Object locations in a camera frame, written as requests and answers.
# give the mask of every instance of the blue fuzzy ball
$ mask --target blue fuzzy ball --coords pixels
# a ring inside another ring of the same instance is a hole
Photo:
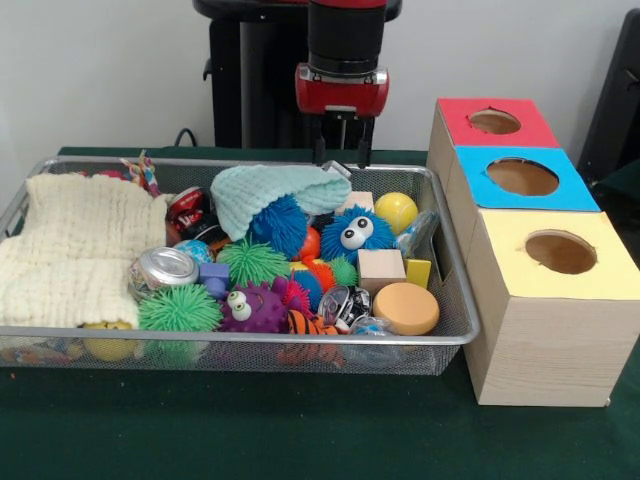
[[[295,198],[285,195],[253,217],[249,231],[255,242],[270,243],[271,248],[291,260],[307,237],[307,217]]]
[[[320,300],[322,300],[322,286],[318,279],[308,270],[296,270],[291,277],[305,290],[309,290],[309,303],[313,312],[318,311]]]
[[[358,249],[391,248],[395,235],[391,225],[371,210],[355,205],[336,215],[322,232],[322,258],[331,261],[340,255],[352,264],[358,261]]]

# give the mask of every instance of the circular hole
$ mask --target circular hole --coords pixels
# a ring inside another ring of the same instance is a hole
[[[516,133],[522,127],[516,117],[494,108],[480,110],[471,115],[470,120],[474,128],[494,135]]]
[[[527,197],[549,195],[560,180],[547,167],[524,158],[503,158],[487,167],[489,177],[507,192]]]
[[[562,230],[532,234],[527,240],[526,250],[531,258],[548,269],[569,275],[588,272],[598,260],[591,245]]]

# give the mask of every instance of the light green knitted cloth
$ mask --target light green knitted cloth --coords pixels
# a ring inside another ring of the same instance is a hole
[[[284,195],[293,195],[305,213],[321,215],[342,205],[350,192],[351,183],[339,173],[303,165],[228,168],[211,184],[218,221],[234,242],[245,236],[254,215]]]

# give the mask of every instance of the black cable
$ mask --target black cable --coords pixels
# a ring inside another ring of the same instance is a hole
[[[180,146],[180,142],[182,141],[182,137],[184,137],[185,134],[189,136],[189,139],[191,140],[191,145],[194,146],[194,147],[197,147],[198,146],[198,141],[196,140],[196,136],[193,134],[193,132],[191,131],[190,128],[183,128],[182,130],[180,130],[180,133],[176,137],[176,141],[173,142],[173,146],[174,147],[179,147]]]

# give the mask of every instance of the round foam disc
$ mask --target round foam disc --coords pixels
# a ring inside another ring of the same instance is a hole
[[[400,335],[424,335],[440,318],[435,297],[412,283],[392,283],[373,301],[373,316],[389,320]]]

